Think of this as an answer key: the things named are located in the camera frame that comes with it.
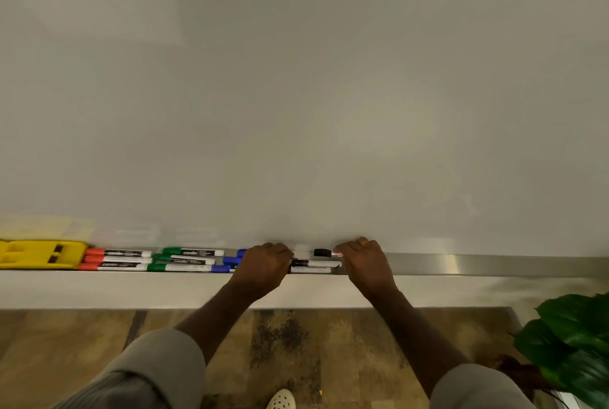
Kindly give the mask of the person's right hand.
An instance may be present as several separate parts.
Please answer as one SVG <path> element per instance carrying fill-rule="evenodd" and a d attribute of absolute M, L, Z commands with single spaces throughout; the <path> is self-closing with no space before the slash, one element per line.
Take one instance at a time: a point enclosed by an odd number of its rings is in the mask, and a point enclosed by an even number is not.
<path fill-rule="evenodd" d="M 350 281 L 372 304 L 396 295 L 392 270 L 378 242 L 364 236 L 352 241 L 356 242 L 356 260 Z"/>

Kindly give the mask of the person's left hand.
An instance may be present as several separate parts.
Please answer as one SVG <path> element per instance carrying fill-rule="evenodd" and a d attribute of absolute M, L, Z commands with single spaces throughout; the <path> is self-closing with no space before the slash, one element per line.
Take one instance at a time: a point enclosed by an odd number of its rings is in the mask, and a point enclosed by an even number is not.
<path fill-rule="evenodd" d="M 250 303 L 275 290 L 284 279 L 274 275 L 272 271 L 273 244 L 268 242 L 248 249 L 228 282 L 233 290 L 247 298 Z"/>

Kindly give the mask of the person's right forearm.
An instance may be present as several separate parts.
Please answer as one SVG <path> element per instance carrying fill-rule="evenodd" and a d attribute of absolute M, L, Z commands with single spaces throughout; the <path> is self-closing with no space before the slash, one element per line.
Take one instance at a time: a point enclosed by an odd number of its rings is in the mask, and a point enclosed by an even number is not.
<path fill-rule="evenodd" d="M 397 287 L 381 286 L 364 296 L 385 321 L 428 398 L 447 373 L 470 363 Z"/>

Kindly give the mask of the person's left forearm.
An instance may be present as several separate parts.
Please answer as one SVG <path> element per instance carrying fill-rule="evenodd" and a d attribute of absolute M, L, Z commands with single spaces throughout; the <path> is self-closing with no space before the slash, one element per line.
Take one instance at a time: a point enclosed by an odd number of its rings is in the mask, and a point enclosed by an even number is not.
<path fill-rule="evenodd" d="M 207 303 L 175 328 L 194 340 L 208 365 L 243 313 L 271 290 L 273 287 L 239 281 L 233 276 Z"/>

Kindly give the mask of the green whiteboard marker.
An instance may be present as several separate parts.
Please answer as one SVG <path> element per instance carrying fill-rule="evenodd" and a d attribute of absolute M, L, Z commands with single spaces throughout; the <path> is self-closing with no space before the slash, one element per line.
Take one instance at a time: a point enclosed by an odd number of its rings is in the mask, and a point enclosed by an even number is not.
<path fill-rule="evenodd" d="M 181 263 L 148 264 L 146 271 L 149 273 L 211 273 L 216 265 L 193 265 Z"/>
<path fill-rule="evenodd" d="M 225 255 L 221 249 L 201 249 L 186 247 L 165 247 L 161 252 L 163 255 L 181 257 L 222 257 Z"/>
<path fill-rule="evenodd" d="M 190 264 L 190 265 L 215 265 L 216 258 L 209 256 L 191 257 L 186 255 L 172 255 L 172 254 L 154 254 L 152 263 L 155 264 Z"/>

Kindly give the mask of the metal marker tray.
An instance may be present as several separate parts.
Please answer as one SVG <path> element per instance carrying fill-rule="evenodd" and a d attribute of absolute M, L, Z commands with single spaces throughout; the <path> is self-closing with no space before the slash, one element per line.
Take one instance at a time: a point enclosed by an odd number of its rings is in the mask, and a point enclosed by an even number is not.
<path fill-rule="evenodd" d="M 92 246 L 89 248 L 118 249 Z M 151 251 L 161 254 L 160 249 L 130 248 L 126 250 Z M 224 256 L 236 257 L 237 250 L 222 249 Z M 216 264 L 222 265 L 222 257 L 215 257 Z M 605 277 L 609 276 L 609 257 L 516 257 L 464 254 L 387 254 L 393 274 L 397 275 L 465 275 L 499 277 Z M 33 270 L 28 271 L 80 271 L 73 270 Z"/>

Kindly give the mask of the white perforated clog shoe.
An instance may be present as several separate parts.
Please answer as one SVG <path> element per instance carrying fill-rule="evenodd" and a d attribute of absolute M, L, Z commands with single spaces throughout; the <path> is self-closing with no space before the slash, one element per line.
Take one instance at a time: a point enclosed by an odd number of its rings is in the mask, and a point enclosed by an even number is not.
<path fill-rule="evenodd" d="M 297 405 L 293 393 L 282 388 L 271 397 L 265 409 L 297 409 Z"/>

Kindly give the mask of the red whiteboard marker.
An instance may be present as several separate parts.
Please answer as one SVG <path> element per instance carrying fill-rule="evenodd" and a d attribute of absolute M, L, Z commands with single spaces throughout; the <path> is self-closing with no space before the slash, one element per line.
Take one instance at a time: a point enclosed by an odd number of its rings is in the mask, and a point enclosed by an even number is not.
<path fill-rule="evenodd" d="M 126 272 L 146 272 L 149 264 L 132 262 L 102 262 L 102 263 L 82 263 L 78 266 L 80 271 L 126 271 Z"/>
<path fill-rule="evenodd" d="M 103 249 L 89 248 L 85 251 L 86 257 L 131 257 L 131 258 L 151 258 L 153 252 L 126 249 Z"/>
<path fill-rule="evenodd" d="M 115 264 L 150 264 L 153 262 L 151 257 L 125 257 L 125 256 L 114 256 L 114 255 L 86 255 L 82 261 L 82 264 L 103 264 L 103 263 L 115 263 Z"/>

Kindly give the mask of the grey long sleeve shirt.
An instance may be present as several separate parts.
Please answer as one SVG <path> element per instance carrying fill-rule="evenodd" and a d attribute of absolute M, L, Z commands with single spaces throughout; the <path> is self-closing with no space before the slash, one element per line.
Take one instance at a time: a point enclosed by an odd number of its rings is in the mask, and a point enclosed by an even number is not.
<path fill-rule="evenodd" d="M 51 409 L 199 409 L 206 364 L 194 340 L 173 328 L 135 340 L 93 381 Z M 536 409 L 505 374 L 465 364 L 442 377 L 429 409 Z"/>

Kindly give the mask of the white whiteboard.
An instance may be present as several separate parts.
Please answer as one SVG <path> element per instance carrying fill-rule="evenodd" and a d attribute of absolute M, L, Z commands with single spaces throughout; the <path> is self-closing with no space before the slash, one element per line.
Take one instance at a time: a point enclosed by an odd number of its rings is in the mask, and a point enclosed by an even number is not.
<path fill-rule="evenodd" d="M 609 253 L 609 0 L 0 0 L 0 238 Z"/>

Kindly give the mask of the green leafy plant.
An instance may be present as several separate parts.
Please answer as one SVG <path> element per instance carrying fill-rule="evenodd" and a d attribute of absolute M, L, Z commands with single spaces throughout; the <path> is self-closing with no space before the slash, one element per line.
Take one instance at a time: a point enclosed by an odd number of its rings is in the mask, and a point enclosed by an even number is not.
<path fill-rule="evenodd" d="M 609 292 L 544 301 L 539 318 L 514 335 L 514 346 L 554 391 L 591 409 L 609 409 Z"/>

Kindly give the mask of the yellow whiteboard eraser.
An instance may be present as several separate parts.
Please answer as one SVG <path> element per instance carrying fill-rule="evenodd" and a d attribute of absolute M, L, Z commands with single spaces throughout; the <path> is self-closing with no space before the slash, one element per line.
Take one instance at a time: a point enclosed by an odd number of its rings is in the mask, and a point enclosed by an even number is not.
<path fill-rule="evenodd" d="M 88 248 L 80 241 L 0 241 L 0 269 L 73 270 Z"/>

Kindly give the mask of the white wall ledge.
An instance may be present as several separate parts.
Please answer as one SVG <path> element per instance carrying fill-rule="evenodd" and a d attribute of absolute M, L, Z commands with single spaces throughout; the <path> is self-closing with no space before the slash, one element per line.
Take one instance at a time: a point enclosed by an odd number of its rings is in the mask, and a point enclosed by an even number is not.
<path fill-rule="evenodd" d="M 228 274 L 3 271 L 0 310 L 192 310 L 230 279 Z M 609 291 L 609 277 L 480 277 L 397 275 L 415 307 L 538 305 L 563 294 Z M 370 308 L 346 275 L 287 275 L 253 303 L 257 309 Z"/>

